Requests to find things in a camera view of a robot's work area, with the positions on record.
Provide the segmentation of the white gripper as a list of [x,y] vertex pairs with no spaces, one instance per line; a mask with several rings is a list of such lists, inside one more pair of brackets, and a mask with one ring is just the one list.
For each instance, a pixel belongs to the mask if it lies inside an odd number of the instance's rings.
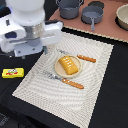
[[33,26],[16,23],[11,15],[0,18],[0,50],[7,56],[39,53],[44,46],[61,41],[63,22],[50,20]]

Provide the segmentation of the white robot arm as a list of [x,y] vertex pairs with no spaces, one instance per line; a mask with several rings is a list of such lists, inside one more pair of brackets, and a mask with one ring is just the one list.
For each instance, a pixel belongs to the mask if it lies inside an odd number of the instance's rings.
[[0,18],[0,55],[24,58],[61,41],[62,21],[45,21],[45,0],[5,0]]

